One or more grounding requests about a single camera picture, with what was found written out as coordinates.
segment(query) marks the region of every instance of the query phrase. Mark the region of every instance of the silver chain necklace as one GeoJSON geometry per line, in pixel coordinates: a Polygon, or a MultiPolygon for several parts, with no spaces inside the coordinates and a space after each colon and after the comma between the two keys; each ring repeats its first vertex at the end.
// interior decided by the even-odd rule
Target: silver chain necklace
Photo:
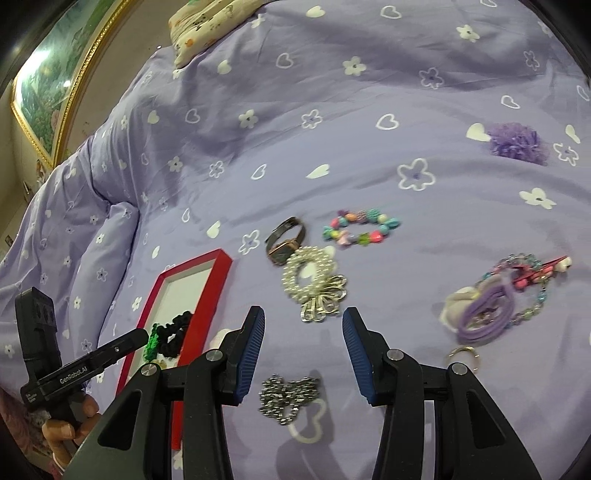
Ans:
{"type": "Polygon", "coordinates": [[[320,379],[312,377],[285,383],[283,377],[273,375],[262,383],[259,411],[280,425],[289,425],[296,419],[300,407],[319,397],[319,383],[320,379]],[[284,413],[286,407],[291,407],[287,415],[284,413]]]}

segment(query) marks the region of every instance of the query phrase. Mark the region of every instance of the finger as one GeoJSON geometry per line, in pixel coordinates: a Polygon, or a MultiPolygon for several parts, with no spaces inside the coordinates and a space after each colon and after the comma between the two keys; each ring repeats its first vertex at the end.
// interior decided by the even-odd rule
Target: finger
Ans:
{"type": "Polygon", "coordinates": [[[94,398],[86,395],[82,401],[82,411],[88,418],[93,417],[99,411],[99,405],[94,398]]]}
{"type": "Polygon", "coordinates": [[[82,442],[84,442],[84,439],[86,437],[88,437],[88,434],[95,427],[96,423],[100,420],[100,417],[101,417],[100,413],[95,413],[91,418],[89,418],[88,420],[85,420],[82,423],[82,425],[80,425],[80,428],[78,429],[76,438],[74,439],[74,442],[77,445],[81,445],[82,442]]]}
{"type": "Polygon", "coordinates": [[[66,421],[50,419],[43,424],[41,432],[59,464],[65,467],[70,463],[72,456],[66,450],[63,441],[74,438],[74,427],[66,421]]]}

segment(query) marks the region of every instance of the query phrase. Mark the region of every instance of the bed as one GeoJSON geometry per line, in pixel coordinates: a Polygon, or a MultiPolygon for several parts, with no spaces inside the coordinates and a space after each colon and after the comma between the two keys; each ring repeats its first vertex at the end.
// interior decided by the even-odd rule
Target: bed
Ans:
{"type": "MultiPolygon", "coordinates": [[[[369,478],[383,411],[359,395],[339,317],[300,320],[264,239],[296,216],[324,248],[338,210],[376,208],[401,226],[329,250],[348,279],[341,309],[423,364],[457,346],[439,322],[447,295],[511,253],[572,257],[540,315],[478,347],[480,381],[542,477],[561,477],[591,432],[585,75],[515,0],[384,3],[272,2],[182,69],[158,50],[52,172],[2,262],[0,387],[18,396],[25,378],[20,291],[54,299],[66,361],[134,328],[159,273],[222,248],[233,265],[210,339],[250,305],[267,318],[251,394],[224,410],[234,475],[369,478]],[[537,131],[545,165],[491,154],[486,132],[510,122],[537,131]],[[257,411],[275,373],[322,381],[290,428],[257,411]]],[[[87,388],[102,408],[121,368],[87,388]]],[[[427,455],[424,478],[432,468],[427,455]]]]}

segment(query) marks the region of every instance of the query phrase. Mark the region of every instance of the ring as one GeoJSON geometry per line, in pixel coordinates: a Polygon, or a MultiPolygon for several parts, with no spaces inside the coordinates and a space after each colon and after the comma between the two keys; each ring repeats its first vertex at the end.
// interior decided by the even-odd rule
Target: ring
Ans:
{"type": "Polygon", "coordinates": [[[480,368],[480,355],[478,355],[476,349],[472,346],[459,346],[457,348],[454,348],[449,355],[447,356],[447,364],[451,364],[452,363],[452,358],[454,357],[454,355],[457,355],[460,352],[468,352],[471,353],[472,356],[474,357],[474,361],[476,366],[472,369],[472,373],[476,374],[476,372],[478,372],[478,369],[480,368]]]}

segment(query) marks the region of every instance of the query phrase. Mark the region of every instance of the red frame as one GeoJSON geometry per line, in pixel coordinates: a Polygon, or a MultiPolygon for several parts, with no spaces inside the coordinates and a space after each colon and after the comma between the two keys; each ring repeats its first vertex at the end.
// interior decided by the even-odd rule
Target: red frame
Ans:
{"type": "MultiPolygon", "coordinates": [[[[197,302],[195,312],[191,317],[191,323],[189,324],[187,335],[183,341],[183,346],[181,348],[177,364],[179,367],[182,365],[188,365],[203,353],[203,347],[205,346],[205,341],[207,340],[209,327],[212,323],[213,315],[216,313],[217,303],[219,301],[220,295],[222,294],[223,286],[226,282],[226,277],[228,276],[228,271],[232,265],[232,259],[227,255],[226,252],[221,249],[217,249],[188,260],[185,263],[171,268],[170,270],[162,272],[152,287],[150,295],[148,296],[148,300],[144,305],[142,315],[139,317],[137,327],[144,328],[148,317],[150,316],[150,311],[154,306],[154,302],[158,297],[158,292],[160,292],[160,289],[168,277],[211,261],[213,261],[212,270],[207,278],[207,281],[205,282],[203,292],[201,293],[199,301],[197,302]]],[[[129,369],[131,368],[134,355],[134,353],[131,353],[125,358],[125,362],[119,376],[119,382],[117,383],[117,394],[123,390],[125,384],[127,383],[127,376],[129,374],[129,369]]],[[[175,450],[179,450],[181,448],[181,438],[183,434],[182,427],[183,402],[175,402],[173,406],[173,429],[171,435],[171,446],[175,450]]]]}

